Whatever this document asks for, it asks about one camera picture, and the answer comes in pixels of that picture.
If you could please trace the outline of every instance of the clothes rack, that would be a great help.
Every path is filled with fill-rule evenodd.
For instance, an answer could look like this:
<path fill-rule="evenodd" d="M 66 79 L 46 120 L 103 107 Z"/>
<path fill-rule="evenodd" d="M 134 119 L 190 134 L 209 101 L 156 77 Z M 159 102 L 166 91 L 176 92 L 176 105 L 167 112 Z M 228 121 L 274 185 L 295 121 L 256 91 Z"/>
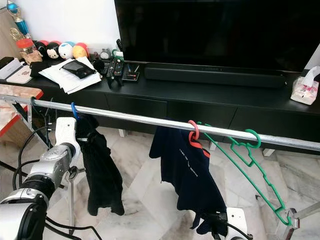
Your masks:
<path fill-rule="evenodd" d="M 33 131 L 31 99 L 0 94 L 0 100 L 4 100 L 8 102 L 16 110 L 16 112 L 23 118 L 23 122 Z M 27 105 L 27 109 L 28 109 L 27 116 L 25 112 L 19 111 L 19 109 L 21 110 L 21 108 L 19 109 L 17 108 L 17 105 L 19 106 L 20 104 Z M 39 107 L 72 112 L 72 106 L 64 103 L 35 99 L 33 100 L 33 104 Z M 132 121 L 137 123 L 143 123 L 143 124 L 177 128 L 177 129 L 183 129 L 188 131 L 193 131 L 195 129 L 195 127 L 192 124 L 187 122 L 179 122 L 179 121 L 160 119 L 160 118 L 154 118 L 154 117 L 133 115 L 133 114 L 127 114 L 122 112 L 115 112 L 115 111 L 109 111 L 109 110 L 103 110 L 103 109 L 97 109 L 97 108 L 91 108 L 91 107 L 84 107 L 84 106 L 74 106 L 74 107 L 76 108 L 77 112 L 84 113 L 84 114 L 99 115 L 99 116 L 104 116 L 109 118 L 120 119 L 120 120 L 127 120 L 127 121 Z M 233 138 L 250 140 L 250 141 L 257 140 L 254 135 L 244 131 L 237 131 L 237 130 L 211 127 L 211 126 L 205 126 L 205 125 L 198 125 L 198 129 L 201 133 L 208 133 L 208 134 L 214 134 L 214 135 L 225 136 L 225 137 L 233 137 Z M 305 141 L 300 139 L 271 136 L 271 135 L 264 135 L 264 134 L 260 134 L 259 136 L 260 136 L 261 142 L 263 143 L 320 152 L 319 142 Z M 74 193 L 73 193 L 72 187 L 69 187 L 68 191 L 69 191 L 69 198 L 71 200 L 69 202 L 70 203 L 69 204 L 70 223 L 74 225 L 74 208 L 73 208 Z M 296 212 L 296 211 L 288 212 L 288 214 L 292 216 L 293 221 L 292 221 L 292 225 L 287 226 L 283 239 L 284 240 L 291 239 L 293 231 L 300 228 L 300 219 L 305 218 L 309 215 L 315 214 L 319 211 L 320 211 L 320 202 L 315 203 L 314 205 L 307 207 L 299 212 Z"/>
<path fill-rule="evenodd" d="M 27 104 L 28 106 L 31 105 L 30 99 L 22 98 L 22 97 L 18 97 L 18 96 L 0 95 L 0 99 L 4 100 L 4 101 L 13 102 L 13 103 Z M 72 111 L 71 105 L 59 103 L 59 102 L 34 100 L 34 105 L 39 106 L 39 107 L 64 110 L 64 111 L 69 111 L 69 112 Z M 128 113 L 115 112 L 115 111 L 109 111 L 109 110 L 103 110 L 103 109 L 97 109 L 97 108 L 91 108 L 91 107 L 84 107 L 84 106 L 75 106 L 75 107 L 79 113 L 84 113 L 84 114 L 93 114 L 93 115 L 114 118 L 114 119 L 127 120 L 127 121 L 156 125 L 156 126 L 177 128 L 177 129 L 183 129 L 183 130 L 188 130 L 188 131 L 194 130 L 194 127 L 190 123 L 187 123 L 187 122 L 179 122 L 179 121 L 160 119 L 160 118 L 154 118 L 154 117 L 133 115 L 133 114 L 128 114 Z M 256 141 L 256 137 L 253 136 L 249 132 L 237 131 L 237 130 L 231 130 L 231 129 L 225 129 L 225 128 L 218 128 L 218 127 L 211 127 L 211 126 L 204 126 L 204 125 L 198 125 L 198 128 L 201 133 L 208 133 L 208 134 L 214 134 L 214 135 L 219 135 L 219 136 L 233 137 L 233 138 L 238 138 L 238 139 Z M 319 142 L 305 141 L 305 140 L 300 140 L 300 139 L 281 137 L 281 136 L 271 136 L 271 135 L 264 135 L 264 134 L 259 134 L 259 136 L 260 136 L 261 142 L 263 142 L 263 143 L 320 152 L 320 143 Z"/>

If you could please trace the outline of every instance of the black sweatshirt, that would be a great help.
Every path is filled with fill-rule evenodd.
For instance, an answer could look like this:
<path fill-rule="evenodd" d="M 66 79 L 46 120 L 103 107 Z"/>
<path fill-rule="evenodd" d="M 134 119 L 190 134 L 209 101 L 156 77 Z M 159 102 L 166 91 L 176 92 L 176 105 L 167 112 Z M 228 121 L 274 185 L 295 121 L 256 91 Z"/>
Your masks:
<path fill-rule="evenodd" d="M 150 158 L 161 157 L 162 181 L 171 183 L 179 195 L 178 210 L 196 213 L 192 228 L 197 233 L 212 231 L 209 213 L 227 211 L 221 193 L 209 172 L 210 154 L 201 144 L 189 138 L 189 131 L 160 126 L 157 128 L 150 149 Z M 220 234 L 225 229 L 218 227 Z"/>
<path fill-rule="evenodd" d="M 76 124 L 76 138 L 88 139 L 87 142 L 78 141 L 90 188 L 87 209 L 92 216 L 98 214 L 98 208 L 107 207 L 111 207 L 111 212 L 123 215 L 122 177 L 110 156 L 105 136 L 96 131 L 98 126 L 91 115 L 81 116 Z"/>

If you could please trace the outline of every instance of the navy blue shirt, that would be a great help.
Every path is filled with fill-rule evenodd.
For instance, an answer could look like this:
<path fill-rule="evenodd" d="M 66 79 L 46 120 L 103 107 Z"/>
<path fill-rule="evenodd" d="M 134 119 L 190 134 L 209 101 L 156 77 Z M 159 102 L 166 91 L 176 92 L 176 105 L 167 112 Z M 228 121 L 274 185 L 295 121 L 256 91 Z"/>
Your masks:
<path fill-rule="evenodd" d="M 178 194 L 177 209 L 196 213 L 192 228 L 199 234 L 211 231 L 208 213 L 227 211 L 221 193 L 209 172 L 210 154 L 192 139 L 190 132 L 177 128 L 157 128 L 149 153 L 161 157 L 162 181 L 171 183 Z"/>

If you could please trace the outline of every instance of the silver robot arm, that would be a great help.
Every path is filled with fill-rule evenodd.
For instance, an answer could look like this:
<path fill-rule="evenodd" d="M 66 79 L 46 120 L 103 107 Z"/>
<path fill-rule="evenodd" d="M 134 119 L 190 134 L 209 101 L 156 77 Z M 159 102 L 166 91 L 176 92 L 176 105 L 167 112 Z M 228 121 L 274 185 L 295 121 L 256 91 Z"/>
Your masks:
<path fill-rule="evenodd" d="M 0 202 L 0 240 L 42 240 L 49 200 L 80 154 L 76 120 L 59 117 L 56 145 L 41 155 L 22 186 Z"/>

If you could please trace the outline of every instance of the marble floor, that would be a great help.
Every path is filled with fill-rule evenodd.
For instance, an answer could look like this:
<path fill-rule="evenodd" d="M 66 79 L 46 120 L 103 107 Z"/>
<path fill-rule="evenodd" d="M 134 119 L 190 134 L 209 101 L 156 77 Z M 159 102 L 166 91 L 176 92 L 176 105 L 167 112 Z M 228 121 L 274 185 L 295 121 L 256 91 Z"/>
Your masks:
<path fill-rule="evenodd" d="M 107 139 L 111 156 L 123 178 L 122 202 L 125 210 L 123 216 L 111 213 L 108 208 L 100 208 L 97 216 L 87 212 L 89 187 L 85 173 L 80 173 L 75 180 L 74 208 L 77 226 L 94 226 L 104 240 L 212 240 L 211 235 L 198 235 L 190 227 L 194 213 L 177 210 L 178 196 L 171 184 L 161 183 L 160 159 L 149 158 L 153 135 L 129 132 L 120 137 L 117 129 L 99 127 L 97 129 Z M 203 141 L 209 149 L 209 142 Z M 233 155 L 226 143 L 220 143 Z M 23 161 L 37 159 L 45 148 L 36 139 L 32 141 L 23 155 Z M 238 152 L 248 154 L 244 148 Z M 16 166 L 19 149 L 11 143 L 0 143 L 0 158 Z M 261 205 L 255 198 L 257 191 L 220 150 L 211 151 L 210 172 L 217 183 L 227 207 L 242 208 L 245 212 L 248 232 L 255 240 L 270 240 L 273 228 L 268 228 L 264 221 Z M 266 169 L 269 179 L 275 184 L 286 207 L 297 210 L 320 201 L 320 162 L 318 156 L 276 151 L 270 157 L 264 157 L 261 149 L 253 149 L 255 159 Z M 275 196 L 266 186 L 258 169 L 245 168 L 261 191 L 271 200 Z M 78 167 L 83 167 L 80 157 Z M 23 170 L 28 172 L 30 166 Z M 0 168 L 0 199 L 12 191 L 12 173 Z M 68 194 L 58 189 L 50 200 L 48 216 L 62 224 L 69 223 Z M 320 213 L 301 222 L 292 240 L 318 240 Z M 95 240 L 90 230 L 76 230 L 74 235 L 83 240 Z M 43 239 L 65 239 L 47 229 Z"/>

